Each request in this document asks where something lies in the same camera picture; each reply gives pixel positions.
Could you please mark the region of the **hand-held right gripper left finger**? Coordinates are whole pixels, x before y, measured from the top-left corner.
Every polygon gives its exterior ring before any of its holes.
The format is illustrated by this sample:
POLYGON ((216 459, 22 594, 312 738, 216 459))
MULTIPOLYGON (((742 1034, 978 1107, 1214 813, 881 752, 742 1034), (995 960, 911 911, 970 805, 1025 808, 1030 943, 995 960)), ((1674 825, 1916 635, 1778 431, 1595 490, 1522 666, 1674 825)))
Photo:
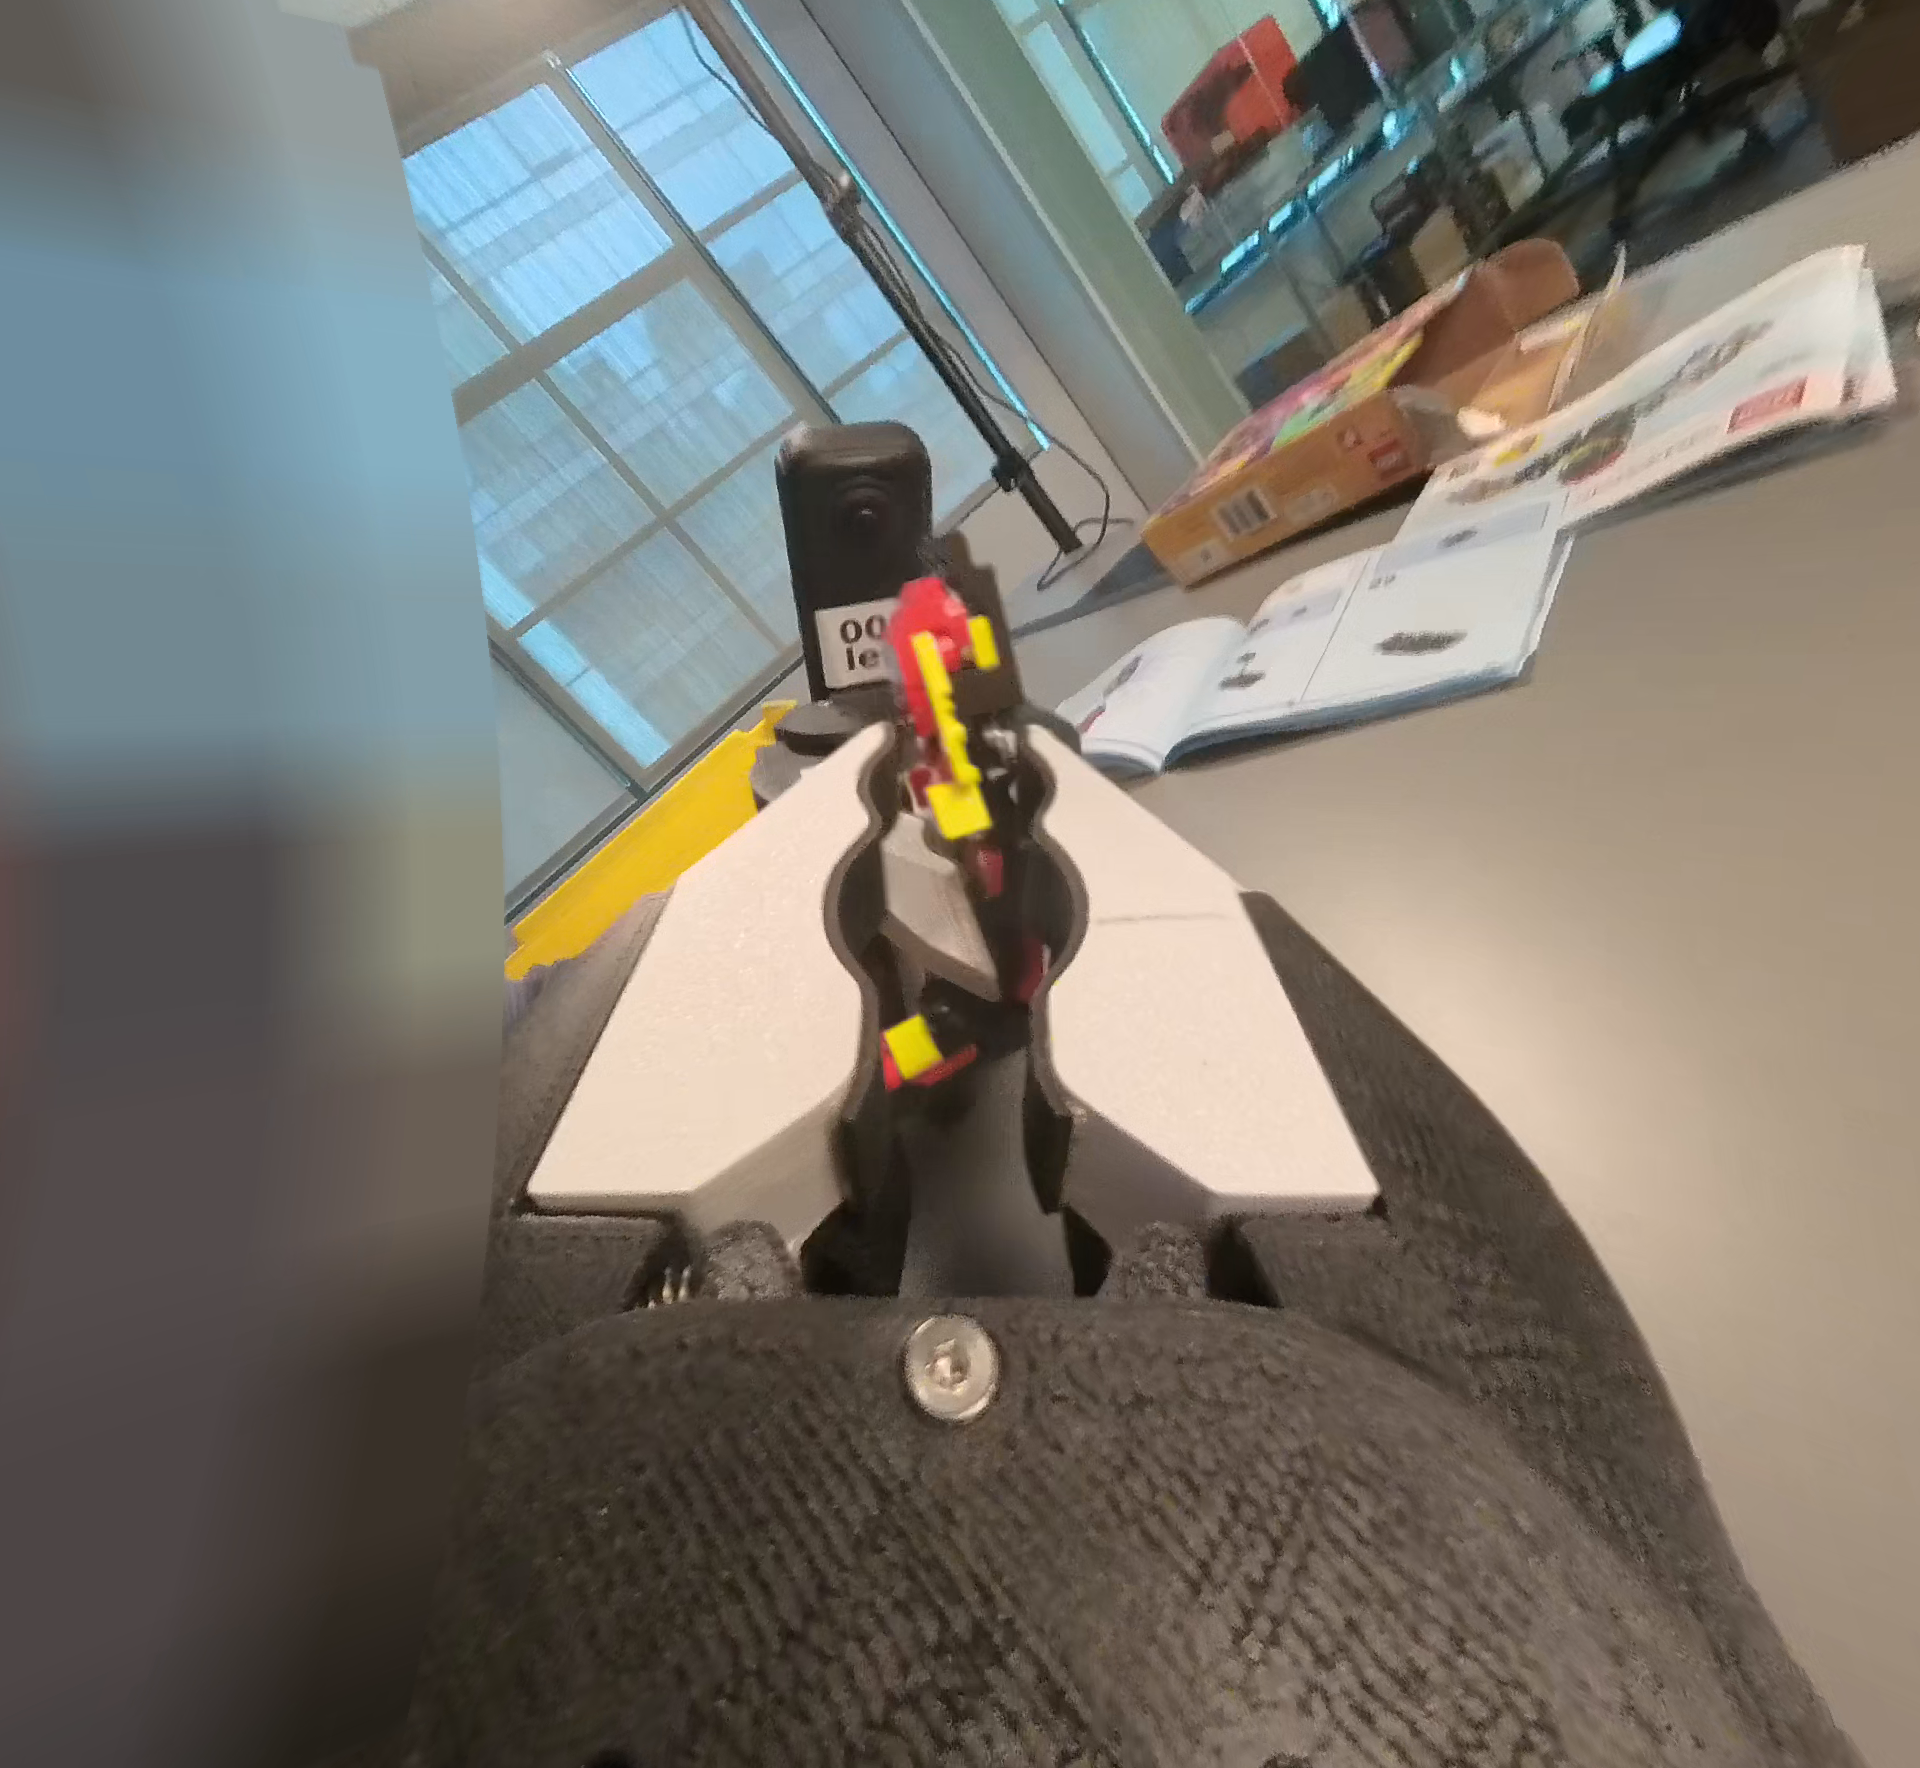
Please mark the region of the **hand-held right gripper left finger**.
POLYGON ((829 913, 882 829, 866 725, 671 891, 526 1194, 543 1213, 817 1228, 868 995, 829 913))

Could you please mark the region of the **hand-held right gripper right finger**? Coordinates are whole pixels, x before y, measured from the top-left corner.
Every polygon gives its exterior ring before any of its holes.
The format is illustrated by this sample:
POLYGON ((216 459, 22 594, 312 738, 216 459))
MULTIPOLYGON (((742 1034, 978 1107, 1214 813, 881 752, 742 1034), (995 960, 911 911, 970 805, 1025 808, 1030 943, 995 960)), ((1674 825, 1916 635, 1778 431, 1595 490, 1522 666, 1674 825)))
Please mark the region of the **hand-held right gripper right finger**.
POLYGON ((1369 1215, 1378 1182, 1241 885, 1050 729, 1025 744, 1067 911, 1030 1010, 1040 1204, 1091 1228, 1369 1215))

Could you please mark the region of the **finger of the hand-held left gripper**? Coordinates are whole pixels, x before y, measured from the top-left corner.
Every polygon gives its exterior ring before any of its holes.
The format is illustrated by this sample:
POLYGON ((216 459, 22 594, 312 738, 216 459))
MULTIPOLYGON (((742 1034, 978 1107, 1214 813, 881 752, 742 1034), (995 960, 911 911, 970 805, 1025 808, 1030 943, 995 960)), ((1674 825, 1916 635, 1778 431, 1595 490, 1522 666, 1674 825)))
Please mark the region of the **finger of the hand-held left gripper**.
POLYGON ((929 823, 902 811, 881 843, 882 935, 901 966, 905 995, 943 984, 997 1002, 1000 977, 957 859, 929 823))

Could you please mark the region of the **red yellow black lego assembly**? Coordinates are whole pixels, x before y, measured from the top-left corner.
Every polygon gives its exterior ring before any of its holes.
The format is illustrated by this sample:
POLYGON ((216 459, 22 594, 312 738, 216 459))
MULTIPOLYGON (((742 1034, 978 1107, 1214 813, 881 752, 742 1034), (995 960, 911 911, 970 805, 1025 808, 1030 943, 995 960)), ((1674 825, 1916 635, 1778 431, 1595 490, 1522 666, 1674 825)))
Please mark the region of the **red yellow black lego assembly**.
POLYGON ((954 568, 911 581, 889 622, 897 662, 901 811, 947 867, 984 970, 925 967, 882 1031, 890 1089, 931 1089, 1022 1045, 1051 948, 1035 822, 1040 778, 997 581, 954 568))

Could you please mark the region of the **yellow plastic bin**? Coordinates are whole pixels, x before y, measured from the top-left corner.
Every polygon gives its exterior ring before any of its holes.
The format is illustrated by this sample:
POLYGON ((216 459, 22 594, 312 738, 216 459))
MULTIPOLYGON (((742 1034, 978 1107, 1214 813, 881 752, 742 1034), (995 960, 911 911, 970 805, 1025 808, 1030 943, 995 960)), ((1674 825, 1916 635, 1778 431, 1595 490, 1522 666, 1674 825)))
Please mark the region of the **yellow plastic bin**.
POLYGON ((796 706, 777 701, 751 727, 727 734, 608 841, 545 891, 509 924, 504 971, 521 984, 535 967, 584 953, 640 901, 671 891, 756 813, 756 758, 777 746, 777 727, 796 706))

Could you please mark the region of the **orange lego set box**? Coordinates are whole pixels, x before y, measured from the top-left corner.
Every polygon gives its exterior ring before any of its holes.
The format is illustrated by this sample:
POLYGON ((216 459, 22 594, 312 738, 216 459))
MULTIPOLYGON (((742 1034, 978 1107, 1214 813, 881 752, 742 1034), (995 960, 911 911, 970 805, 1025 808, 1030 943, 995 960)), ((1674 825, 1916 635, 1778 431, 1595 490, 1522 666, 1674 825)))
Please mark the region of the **orange lego set box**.
POLYGON ((1625 278, 1584 291, 1558 242, 1472 263, 1245 415, 1143 526, 1181 587, 1417 491, 1573 399, 1625 278))

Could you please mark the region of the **open lego instruction booklet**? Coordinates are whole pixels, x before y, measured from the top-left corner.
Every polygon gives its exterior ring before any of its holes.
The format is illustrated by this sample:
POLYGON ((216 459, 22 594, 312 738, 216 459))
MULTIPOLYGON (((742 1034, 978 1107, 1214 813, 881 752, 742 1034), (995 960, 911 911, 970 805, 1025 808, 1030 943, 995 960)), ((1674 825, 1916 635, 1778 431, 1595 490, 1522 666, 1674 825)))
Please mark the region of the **open lego instruction booklet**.
POLYGON ((1246 622, 1155 634, 1055 715, 1091 767, 1148 776, 1498 690, 1538 651, 1567 554, 1544 514, 1513 510, 1340 557, 1246 622))

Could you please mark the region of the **closed lego instruction booklet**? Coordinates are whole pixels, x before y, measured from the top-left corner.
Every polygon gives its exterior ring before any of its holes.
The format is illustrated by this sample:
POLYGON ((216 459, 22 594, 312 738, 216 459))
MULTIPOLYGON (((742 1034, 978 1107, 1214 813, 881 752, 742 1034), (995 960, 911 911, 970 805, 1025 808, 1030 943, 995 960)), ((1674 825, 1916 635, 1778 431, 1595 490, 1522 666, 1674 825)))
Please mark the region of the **closed lego instruction booklet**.
POLYGON ((1603 387, 1438 467, 1403 540, 1502 522, 1570 534, 1767 443, 1890 411, 1874 269, 1835 244, 1745 290, 1603 387))

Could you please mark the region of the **black light stand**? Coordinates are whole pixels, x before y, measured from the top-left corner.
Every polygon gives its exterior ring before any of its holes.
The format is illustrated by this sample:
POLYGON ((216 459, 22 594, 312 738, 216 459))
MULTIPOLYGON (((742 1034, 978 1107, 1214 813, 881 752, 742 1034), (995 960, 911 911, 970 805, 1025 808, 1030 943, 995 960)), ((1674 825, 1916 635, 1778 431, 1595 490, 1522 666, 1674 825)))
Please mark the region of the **black light stand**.
POLYGON ((1055 547, 1060 563, 1083 552, 1088 542, 1081 530, 1069 522, 1040 484, 1035 467, 997 417, 972 369, 932 328, 911 279, 895 263, 882 234, 868 222, 858 176, 847 168, 832 172, 829 166, 814 160, 802 126, 794 124, 778 98, 763 89, 763 84, 756 77, 751 57, 740 49, 733 31, 711 13, 707 0, 676 0, 676 5, 684 9, 715 54, 722 84, 740 91, 756 122, 780 144, 818 202, 834 234, 847 246, 854 263, 862 266, 901 317, 909 339, 919 346, 967 426, 988 449, 997 490, 1020 500, 1055 547))

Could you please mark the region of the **large window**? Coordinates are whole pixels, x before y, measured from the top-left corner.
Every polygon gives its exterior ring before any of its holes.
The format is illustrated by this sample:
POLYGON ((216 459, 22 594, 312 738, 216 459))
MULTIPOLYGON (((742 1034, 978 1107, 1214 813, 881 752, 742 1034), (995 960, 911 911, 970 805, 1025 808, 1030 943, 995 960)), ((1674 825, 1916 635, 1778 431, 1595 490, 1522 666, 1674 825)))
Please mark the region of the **large window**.
POLYGON ((674 9, 404 166, 483 592, 518 665, 654 776, 796 649, 777 452, 897 420, 939 520, 993 452, 674 9))

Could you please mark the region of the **red storage box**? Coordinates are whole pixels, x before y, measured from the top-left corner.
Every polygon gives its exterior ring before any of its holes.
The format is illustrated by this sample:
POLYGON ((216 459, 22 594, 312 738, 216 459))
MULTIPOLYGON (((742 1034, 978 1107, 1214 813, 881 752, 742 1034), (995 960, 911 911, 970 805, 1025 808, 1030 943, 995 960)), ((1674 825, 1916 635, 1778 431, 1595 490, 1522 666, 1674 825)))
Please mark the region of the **red storage box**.
POLYGON ((1297 69, 1299 56, 1270 13, 1246 24, 1190 77, 1160 118, 1177 168, 1200 176, 1297 124, 1305 114, 1289 89, 1297 69))

